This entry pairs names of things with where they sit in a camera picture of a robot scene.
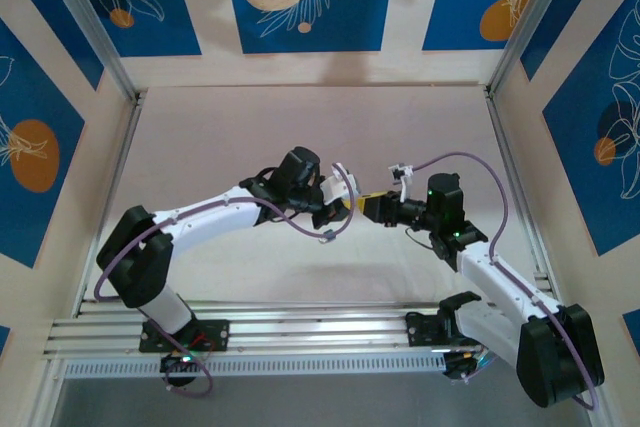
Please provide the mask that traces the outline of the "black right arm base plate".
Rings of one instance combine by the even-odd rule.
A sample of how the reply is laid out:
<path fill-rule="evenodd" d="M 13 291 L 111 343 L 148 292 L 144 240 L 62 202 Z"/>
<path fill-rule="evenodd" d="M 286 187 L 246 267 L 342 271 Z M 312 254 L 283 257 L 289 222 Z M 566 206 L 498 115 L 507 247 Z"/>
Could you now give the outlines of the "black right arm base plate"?
<path fill-rule="evenodd" d="M 465 336 L 459 329 L 453 314 L 425 315 L 408 312 L 405 325 L 410 347 L 477 347 L 481 343 Z"/>

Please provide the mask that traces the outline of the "black controller box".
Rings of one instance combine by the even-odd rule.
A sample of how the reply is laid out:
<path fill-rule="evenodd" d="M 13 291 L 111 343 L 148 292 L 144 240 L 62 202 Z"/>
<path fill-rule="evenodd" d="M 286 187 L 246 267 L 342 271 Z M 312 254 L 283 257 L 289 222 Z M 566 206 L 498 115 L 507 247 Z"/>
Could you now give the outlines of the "black controller box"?
<path fill-rule="evenodd" d="M 202 371 L 197 360 L 198 358 L 192 353 L 172 352 L 160 359 L 160 373 L 168 378 L 194 377 Z"/>
<path fill-rule="evenodd" d="M 453 383 L 465 383 L 484 372 L 496 359 L 489 350 L 477 352 L 448 353 L 445 358 L 444 375 Z"/>

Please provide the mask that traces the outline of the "aluminium table side rail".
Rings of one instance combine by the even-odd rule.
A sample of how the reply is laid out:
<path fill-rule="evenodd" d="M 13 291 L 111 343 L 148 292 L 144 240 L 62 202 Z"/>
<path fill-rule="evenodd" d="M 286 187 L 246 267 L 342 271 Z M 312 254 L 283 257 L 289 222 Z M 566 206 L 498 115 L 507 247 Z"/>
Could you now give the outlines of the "aluminium table side rail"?
<path fill-rule="evenodd" d="M 516 157 L 509 141 L 505 124 L 499 113 L 498 106 L 489 92 L 486 92 L 486 103 L 498 147 L 503 159 L 515 210 L 524 229 L 525 236 L 530 246 L 531 256 L 535 263 L 535 278 L 542 282 L 550 294 L 562 299 L 561 292 L 558 290 L 556 276 L 552 269 L 548 251 L 526 196 L 524 184 L 518 170 Z"/>
<path fill-rule="evenodd" d="M 122 173 L 125 168 L 126 160 L 129 155 L 129 151 L 136 132 L 147 92 L 148 90 L 142 90 L 136 94 L 136 102 L 133 106 L 132 112 L 127 118 L 126 129 L 122 136 L 120 146 L 117 150 L 115 163 L 108 177 L 108 189 L 106 191 L 104 202 L 102 204 L 99 221 L 96 225 L 96 228 L 94 229 L 94 233 L 91 236 L 91 242 L 89 244 L 87 256 L 85 258 L 82 275 L 79 280 L 73 304 L 70 308 L 70 316 L 72 318 L 77 317 L 81 310 L 81 305 L 87 290 L 91 271 L 93 270 L 95 257 L 100 247 L 100 240 L 109 219 L 109 213 L 117 193 Z"/>

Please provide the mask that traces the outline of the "aluminium mounting rail frame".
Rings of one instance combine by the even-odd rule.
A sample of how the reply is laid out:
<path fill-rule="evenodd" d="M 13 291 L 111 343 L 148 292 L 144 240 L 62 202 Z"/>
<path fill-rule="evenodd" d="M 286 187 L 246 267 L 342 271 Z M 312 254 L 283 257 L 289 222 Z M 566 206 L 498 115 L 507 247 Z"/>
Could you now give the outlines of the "aluminium mounting rail frame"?
<path fill-rule="evenodd" d="M 434 302 L 190 302 L 200 320 L 228 320 L 229 356 L 406 351 L 405 315 L 437 312 Z M 46 358 L 140 357 L 143 315 L 122 303 L 88 301 L 58 318 Z"/>

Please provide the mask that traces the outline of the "grey metal sheet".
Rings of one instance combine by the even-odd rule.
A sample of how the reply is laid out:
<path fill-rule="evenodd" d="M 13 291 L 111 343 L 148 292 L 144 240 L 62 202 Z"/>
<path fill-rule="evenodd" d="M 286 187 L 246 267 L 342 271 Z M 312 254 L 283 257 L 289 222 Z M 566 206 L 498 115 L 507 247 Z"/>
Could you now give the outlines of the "grey metal sheet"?
<path fill-rule="evenodd" d="M 496 361 L 469 383 L 435 373 L 222 377 L 183 398 L 159 379 L 63 383 L 51 427 L 592 427 L 575 402 L 536 406 Z"/>

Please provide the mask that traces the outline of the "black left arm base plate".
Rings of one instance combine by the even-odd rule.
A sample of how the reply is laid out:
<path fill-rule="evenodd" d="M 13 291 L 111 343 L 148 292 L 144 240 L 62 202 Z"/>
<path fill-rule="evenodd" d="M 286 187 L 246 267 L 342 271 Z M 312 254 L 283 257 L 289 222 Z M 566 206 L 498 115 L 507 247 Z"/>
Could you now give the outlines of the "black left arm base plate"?
<path fill-rule="evenodd" d="M 194 352 L 225 352 L 230 337 L 228 320 L 192 319 L 172 338 L 184 348 Z M 176 347 L 166 339 L 150 321 L 142 324 L 138 350 L 142 353 L 169 353 Z"/>

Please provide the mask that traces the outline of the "aluminium corner post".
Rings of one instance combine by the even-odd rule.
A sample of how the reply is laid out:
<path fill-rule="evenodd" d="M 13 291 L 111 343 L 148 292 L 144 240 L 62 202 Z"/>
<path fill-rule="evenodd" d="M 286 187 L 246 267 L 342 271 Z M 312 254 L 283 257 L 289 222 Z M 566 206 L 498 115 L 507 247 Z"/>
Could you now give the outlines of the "aluminium corner post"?
<path fill-rule="evenodd" d="M 120 55 L 101 23 L 89 0 L 62 0 L 75 23 L 82 31 L 92 50 L 111 75 L 121 93 L 133 105 L 137 104 L 140 90 L 134 86 Z"/>
<path fill-rule="evenodd" d="M 489 100 L 494 101 L 496 99 L 510 72 L 528 46 L 551 1 L 529 0 L 526 4 L 525 10 L 512 32 L 512 36 L 506 43 L 497 67 L 486 84 L 486 94 Z"/>

